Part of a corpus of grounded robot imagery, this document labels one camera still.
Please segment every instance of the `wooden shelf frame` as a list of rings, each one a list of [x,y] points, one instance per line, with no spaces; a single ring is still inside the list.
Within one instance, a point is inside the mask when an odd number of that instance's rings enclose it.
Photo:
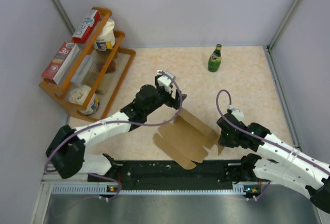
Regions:
[[[96,40],[97,36],[101,33],[104,25],[106,24],[107,20],[111,17],[112,12],[110,9],[106,9],[106,8],[100,8],[100,7],[93,7],[92,9],[97,9],[101,16],[103,17],[101,19],[101,21],[99,21],[98,25],[95,27],[93,33],[91,34],[88,42],[85,44],[85,46],[83,47],[82,51],[80,52],[80,55],[78,56],[78,58],[76,59],[75,63],[73,64],[72,68],[70,69],[70,71],[67,73],[67,75],[65,76],[65,78],[63,79],[61,85],[54,85],[52,83],[50,83],[49,81],[47,81],[46,79],[44,79],[40,84],[39,87],[45,91],[54,101],[56,101],[70,116],[75,117],[75,118],[79,118],[79,119],[83,119],[86,121],[90,121],[90,122],[95,122],[98,119],[96,118],[92,118],[89,116],[86,116],[84,114],[81,113],[81,111],[85,111],[91,98],[93,97],[93,94],[95,93],[95,91],[97,90],[97,87],[99,86],[99,84],[101,83],[106,70],[108,69],[108,66],[110,65],[111,61],[114,59],[116,53],[122,53],[122,54],[128,54],[129,55],[129,60],[125,66],[125,69],[123,71],[123,73],[121,74],[119,81],[113,91],[113,94],[111,95],[109,102],[101,116],[102,118],[106,118],[107,114],[111,108],[111,105],[119,91],[119,88],[122,84],[122,82],[125,79],[125,76],[127,74],[127,71],[129,69],[129,67],[131,66],[131,63],[135,57],[136,52],[132,49],[127,49],[127,48],[122,48],[120,47],[122,40],[125,37],[125,33],[122,31],[118,31],[118,30],[114,30],[114,36],[116,37],[116,43],[113,47],[113,49],[111,50],[111,53],[108,55],[106,62],[104,63],[103,68],[101,69],[101,71],[99,72],[97,79],[94,83],[94,85],[91,87],[91,91],[89,92],[85,102],[83,105],[78,105],[78,104],[74,104],[71,103],[69,101],[67,101],[65,99],[65,97],[67,96],[67,94],[69,93],[70,89],[72,88],[72,83],[71,83],[71,79],[74,76],[74,74],[76,73],[77,69],[79,68],[80,64],[82,63],[82,61],[84,60],[86,55],[90,55],[92,54],[92,52],[94,51],[94,46],[93,43]]]

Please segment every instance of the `beige table surface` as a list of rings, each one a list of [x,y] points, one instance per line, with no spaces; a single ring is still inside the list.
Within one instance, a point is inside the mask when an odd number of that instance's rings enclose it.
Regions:
[[[216,73],[207,70],[208,58],[214,47],[139,48],[128,74],[111,107],[109,116],[130,103],[144,84],[154,84],[157,70],[169,71],[188,97],[183,107],[220,132],[216,121],[216,94],[221,89],[230,91],[233,105],[244,112],[244,123],[259,123],[280,139],[292,145],[284,120],[275,85],[261,46],[224,46],[222,63]],[[220,97],[220,108],[225,111],[228,98]],[[169,119],[175,110],[163,106],[148,117],[148,123]],[[70,126],[88,122],[71,118]],[[164,152],[153,144],[156,127],[140,127],[130,133],[119,134],[96,146],[90,152],[108,153],[115,160],[168,160]],[[220,155],[215,146],[206,159],[240,159],[251,150],[225,148]]]

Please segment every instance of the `unfolded cardboard box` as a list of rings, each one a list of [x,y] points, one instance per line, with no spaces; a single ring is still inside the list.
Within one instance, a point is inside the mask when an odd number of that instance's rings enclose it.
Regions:
[[[205,148],[216,145],[218,154],[223,150],[218,145],[219,133],[183,108],[172,124],[160,126],[158,132],[154,144],[184,169],[195,168],[194,162],[202,163],[208,155]]]

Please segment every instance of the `gray wall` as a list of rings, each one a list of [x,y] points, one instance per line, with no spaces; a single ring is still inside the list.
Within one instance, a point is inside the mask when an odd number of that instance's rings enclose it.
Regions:
[[[60,0],[75,27],[91,6],[113,11],[124,45],[266,45],[293,0]]]
[[[330,5],[302,0],[273,49],[305,152],[330,163]]]
[[[29,223],[45,150],[65,113],[40,75],[69,33],[50,0],[0,0],[0,222]]]

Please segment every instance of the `red box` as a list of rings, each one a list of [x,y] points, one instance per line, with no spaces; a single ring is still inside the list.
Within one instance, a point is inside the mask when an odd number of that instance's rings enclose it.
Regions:
[[[85,44],[100,19],[100,12],[92,9],[85,16],[84,20],[79,24],[77,30],[72,35],[73,41],[76,43]]]
[[[64,42],[41,77],[51,83],[59,84],[78,52],[79,47],[76,43]]]

